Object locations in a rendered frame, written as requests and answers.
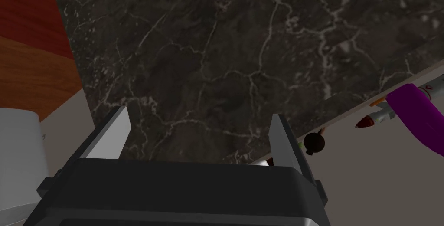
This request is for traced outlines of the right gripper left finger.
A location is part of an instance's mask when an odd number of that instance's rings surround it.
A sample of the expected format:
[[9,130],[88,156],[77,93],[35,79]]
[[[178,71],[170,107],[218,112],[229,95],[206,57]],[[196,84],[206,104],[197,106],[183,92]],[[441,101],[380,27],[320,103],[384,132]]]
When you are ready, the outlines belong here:
[[114,107],[81,143],[74,158],[118,159],[130,131],[127,107]]

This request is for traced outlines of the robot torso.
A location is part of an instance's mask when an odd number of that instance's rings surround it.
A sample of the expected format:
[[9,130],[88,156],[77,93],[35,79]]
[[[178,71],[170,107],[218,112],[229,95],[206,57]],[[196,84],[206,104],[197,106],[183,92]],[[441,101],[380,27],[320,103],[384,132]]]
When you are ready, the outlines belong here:
[[0,226],[31,214],[41,200],[36,189],[48,176],[38,115],[0,108]]

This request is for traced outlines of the black round knob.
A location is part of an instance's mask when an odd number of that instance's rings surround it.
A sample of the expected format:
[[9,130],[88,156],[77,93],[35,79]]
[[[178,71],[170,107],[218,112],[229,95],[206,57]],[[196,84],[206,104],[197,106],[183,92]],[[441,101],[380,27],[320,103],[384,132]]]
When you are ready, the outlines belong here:
[[307,155],[313,155],[325,148],[325,139],[322,136],[322,131],[316,133],[309,133],[304,137],[304,147]]

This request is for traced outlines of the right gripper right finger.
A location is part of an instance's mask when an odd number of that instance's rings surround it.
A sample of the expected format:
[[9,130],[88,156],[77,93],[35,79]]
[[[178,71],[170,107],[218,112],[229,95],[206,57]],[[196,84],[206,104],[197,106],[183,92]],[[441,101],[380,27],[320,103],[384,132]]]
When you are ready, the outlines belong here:
[[308,162],[283,115],[272,115],[268,138],[275,166],[292,167],[309,182],[315,181]]

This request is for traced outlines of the grey toy rocket red tip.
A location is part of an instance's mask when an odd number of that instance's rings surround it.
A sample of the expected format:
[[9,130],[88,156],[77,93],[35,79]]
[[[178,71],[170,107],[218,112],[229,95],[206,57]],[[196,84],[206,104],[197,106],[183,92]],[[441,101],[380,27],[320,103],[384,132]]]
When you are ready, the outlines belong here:
[[[429,99],[435,99],[444,95],[444,74],[441,76],[428,81],[427,83],[418,87],[423,94]],[[385,98],[381,99],[376,106],[380,107],[381,110],[377,112],[370,113],[363,117],[356,125],[356,128],[367,128],[374,126],[375,124],[380,124],[384,121],[391,120],[396,117],[395,112],[390,107]]]

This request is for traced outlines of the purple curved object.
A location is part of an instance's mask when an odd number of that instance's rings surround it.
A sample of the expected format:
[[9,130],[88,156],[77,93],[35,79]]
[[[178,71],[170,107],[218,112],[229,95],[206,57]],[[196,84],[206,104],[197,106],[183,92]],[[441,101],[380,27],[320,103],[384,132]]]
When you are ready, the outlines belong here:
[[416,139],[444,157],[444,115],[417,86],[405,84],[385,99]]

